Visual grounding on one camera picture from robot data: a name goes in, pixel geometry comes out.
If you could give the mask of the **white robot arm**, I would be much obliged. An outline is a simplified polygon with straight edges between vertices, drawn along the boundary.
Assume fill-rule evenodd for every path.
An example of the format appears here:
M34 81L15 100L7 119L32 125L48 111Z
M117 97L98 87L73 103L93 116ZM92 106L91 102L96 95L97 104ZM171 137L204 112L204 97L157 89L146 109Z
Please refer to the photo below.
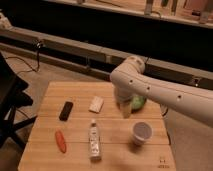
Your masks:
M110 74L118 103L134 94L167 106L185 116L213 127L213 90L172 83L145 76L144 61L129 56Z

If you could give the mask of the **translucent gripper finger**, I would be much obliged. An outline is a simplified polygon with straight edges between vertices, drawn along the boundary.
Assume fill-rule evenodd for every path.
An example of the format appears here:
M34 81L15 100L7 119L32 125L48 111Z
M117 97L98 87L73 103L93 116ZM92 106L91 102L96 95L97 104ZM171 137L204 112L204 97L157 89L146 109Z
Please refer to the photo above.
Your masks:
M120 110L122 113L122 116L124 118L129 118L131 116L132 107L130 102L124 102L120 104Z

